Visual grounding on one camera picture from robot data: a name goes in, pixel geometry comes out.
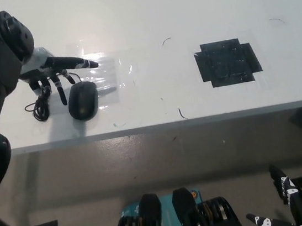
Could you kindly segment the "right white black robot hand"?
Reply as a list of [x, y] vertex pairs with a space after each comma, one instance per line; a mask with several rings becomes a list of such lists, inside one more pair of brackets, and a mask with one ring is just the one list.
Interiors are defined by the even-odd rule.
[[302, 226], [302, 191], [276, 166], [270, 165], [269, 173], [283, 203], [289, 206], [295, 223], [254, 214], [246, 214], [246, 218], [256, 226]]

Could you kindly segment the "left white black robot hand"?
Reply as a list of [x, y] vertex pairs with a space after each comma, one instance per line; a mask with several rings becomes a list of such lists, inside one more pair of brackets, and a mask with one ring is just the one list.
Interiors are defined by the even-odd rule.
[[37, 96], [42, 94], [42, 88], [50, 88], [51, 80], [58, 90], [63, 105], [67, 104], [67, 98], [64, 94], [60, 79], [61, 74], [71, 84], [75, 84], [69, 70], [76, 69], [95, 69], [98, 63], [78, 58], [78, 57], [57, 57], [43, 47], [35, 48], [29, 61], [23, 65], [19, 79], [29, 84], [29, 87]]

